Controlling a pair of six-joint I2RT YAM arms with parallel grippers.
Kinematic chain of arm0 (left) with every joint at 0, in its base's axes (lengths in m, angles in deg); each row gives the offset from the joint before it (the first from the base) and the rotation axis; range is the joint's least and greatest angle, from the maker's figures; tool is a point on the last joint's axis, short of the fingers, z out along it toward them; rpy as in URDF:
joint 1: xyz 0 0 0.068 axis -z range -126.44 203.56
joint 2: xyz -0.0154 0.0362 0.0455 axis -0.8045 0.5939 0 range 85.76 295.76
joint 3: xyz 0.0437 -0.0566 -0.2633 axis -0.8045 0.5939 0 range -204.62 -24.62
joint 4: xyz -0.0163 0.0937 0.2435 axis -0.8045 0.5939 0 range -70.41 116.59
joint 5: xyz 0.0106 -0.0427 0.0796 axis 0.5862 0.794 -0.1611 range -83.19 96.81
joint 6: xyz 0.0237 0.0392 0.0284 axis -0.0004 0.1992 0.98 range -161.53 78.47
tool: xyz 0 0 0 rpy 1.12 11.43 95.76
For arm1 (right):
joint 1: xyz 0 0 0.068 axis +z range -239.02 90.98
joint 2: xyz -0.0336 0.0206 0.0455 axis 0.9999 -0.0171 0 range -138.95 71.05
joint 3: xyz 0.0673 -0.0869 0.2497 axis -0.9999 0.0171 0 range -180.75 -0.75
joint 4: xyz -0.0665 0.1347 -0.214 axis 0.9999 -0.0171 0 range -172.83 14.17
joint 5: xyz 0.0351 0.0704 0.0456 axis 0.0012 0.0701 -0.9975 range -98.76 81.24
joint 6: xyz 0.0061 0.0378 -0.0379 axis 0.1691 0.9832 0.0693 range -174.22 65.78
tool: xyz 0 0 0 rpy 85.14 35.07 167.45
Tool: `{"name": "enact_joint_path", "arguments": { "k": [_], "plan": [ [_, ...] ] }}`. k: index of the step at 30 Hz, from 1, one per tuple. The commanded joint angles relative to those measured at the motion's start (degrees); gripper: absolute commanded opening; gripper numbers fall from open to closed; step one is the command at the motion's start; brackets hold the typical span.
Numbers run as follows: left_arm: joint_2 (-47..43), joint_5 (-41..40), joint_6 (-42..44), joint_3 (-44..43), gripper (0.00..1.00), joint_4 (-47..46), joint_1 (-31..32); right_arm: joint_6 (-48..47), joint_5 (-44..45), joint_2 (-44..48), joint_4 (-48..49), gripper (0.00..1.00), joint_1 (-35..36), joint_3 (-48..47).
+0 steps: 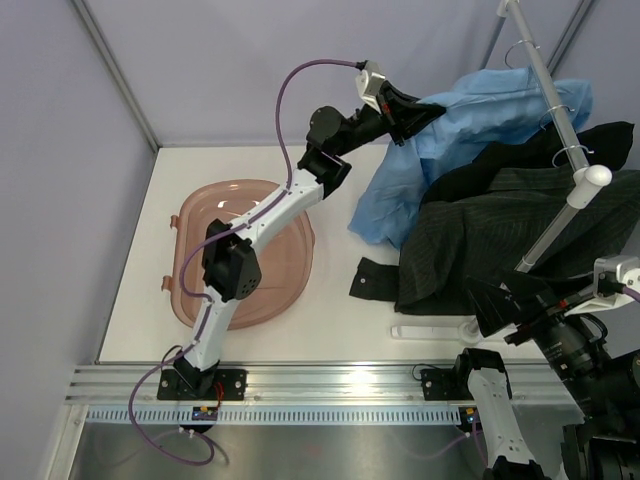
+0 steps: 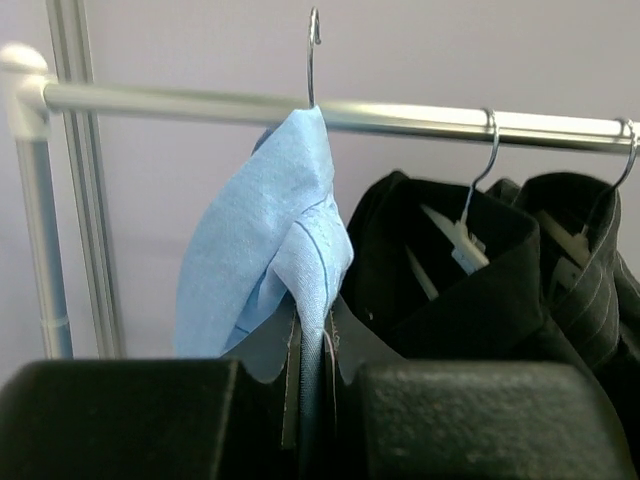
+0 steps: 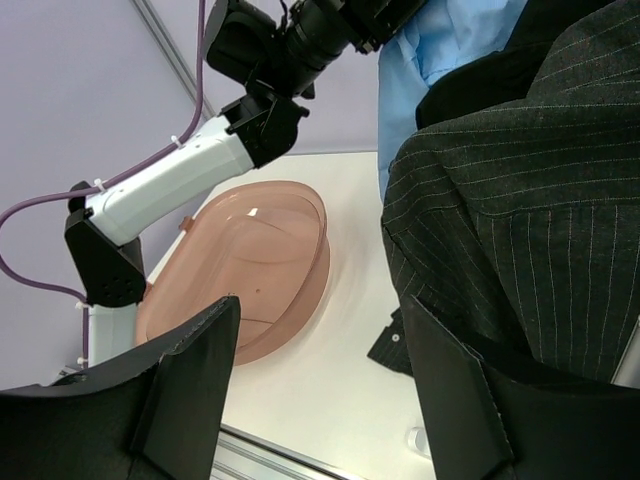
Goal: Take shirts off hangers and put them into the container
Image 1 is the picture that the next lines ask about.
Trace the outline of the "light blue shirt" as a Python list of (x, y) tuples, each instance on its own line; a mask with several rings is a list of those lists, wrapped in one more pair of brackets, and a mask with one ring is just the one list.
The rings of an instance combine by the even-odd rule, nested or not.
[(529, 68), (480, 70), (422, 101), (444, 107), (444, 114), (404, 145), (388, 145), (348, 225), (368, 244), (400, 248), (438, 178), (471, 163), (492, 142), (524, 143), (551, 119)]

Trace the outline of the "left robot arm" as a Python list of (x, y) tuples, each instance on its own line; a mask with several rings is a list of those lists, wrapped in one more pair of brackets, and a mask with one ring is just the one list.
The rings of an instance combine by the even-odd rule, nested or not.
[(284, 184), (240, 217), (212, 221), (197, 246), (204, 269), (201, 311), (189, 344), (173, 360), (172, 373), (195, 399), (214, 389), (224, 336), (240, 302), (259, 286), (258, 256), (298, 215), (337, 190), (351, 170), (344, 155), (384, 135), (402, 145), (445, 113), (445, 107), (383, 82), (372, 103), (349, 117), (332, 106), (310, 118), (306, 148)]

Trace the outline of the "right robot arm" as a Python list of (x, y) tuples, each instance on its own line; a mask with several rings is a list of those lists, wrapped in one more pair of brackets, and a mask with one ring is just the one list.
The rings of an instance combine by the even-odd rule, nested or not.
[[(482, 333), (515, 325), (507, 343), (533, 341), (583, 414), (563, 427), (563, 479), (639, 476), (639, 353), (611, 357), (608, 331), (576, 307), (595, 298), (585, 278), (550, 280), (508, 272), (497, 282), (469, 277), (465, 290)], [(504, 362), (496, 352), (467, 348), (452, 374), (454, 388), (475, 401), (487, 447), (486, 479), (543, 479), (522, 437)]]

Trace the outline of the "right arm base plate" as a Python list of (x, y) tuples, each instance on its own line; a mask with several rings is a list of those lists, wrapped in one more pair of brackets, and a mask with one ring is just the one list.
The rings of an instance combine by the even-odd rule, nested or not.
[(508, 372), (504, 366), (481, 366), (457, 370), (443, 368), (424, 368), (420, 370), (419, 380), (424, 399), (427, 401), (471, 401), (474, 399), (468, 388), (468, 378), (471, 372), (481, 369), (495, 370), (506, 379), (508, 399), (513, 398)]

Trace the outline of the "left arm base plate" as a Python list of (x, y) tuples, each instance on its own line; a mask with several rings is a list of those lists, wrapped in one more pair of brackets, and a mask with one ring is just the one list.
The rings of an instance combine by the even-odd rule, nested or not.
[(244, 369), (218, 368), (190, 384), (175, 369), (161, 373), (156, 398), (163, 401), (243, 401), (248, 372)]

